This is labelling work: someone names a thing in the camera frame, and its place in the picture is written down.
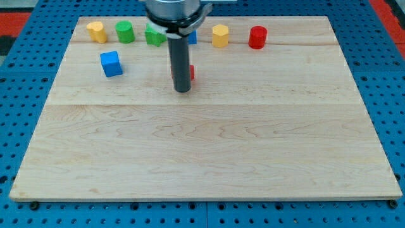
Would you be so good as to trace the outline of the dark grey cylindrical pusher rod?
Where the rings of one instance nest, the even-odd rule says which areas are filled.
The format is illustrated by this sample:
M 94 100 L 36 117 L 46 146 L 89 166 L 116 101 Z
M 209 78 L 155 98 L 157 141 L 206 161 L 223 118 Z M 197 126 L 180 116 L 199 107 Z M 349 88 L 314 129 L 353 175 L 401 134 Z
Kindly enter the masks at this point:
M 188 92 L 191 89 L 188 38 L 168 34 L 167 39 L 174 89 Z

